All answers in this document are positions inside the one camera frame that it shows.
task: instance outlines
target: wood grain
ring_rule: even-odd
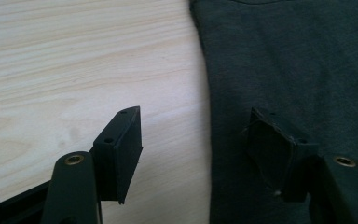
[[[104,223],[207,223],[209,101],[187,1],[0,1],[0,201],[140,105],[144,151]]]

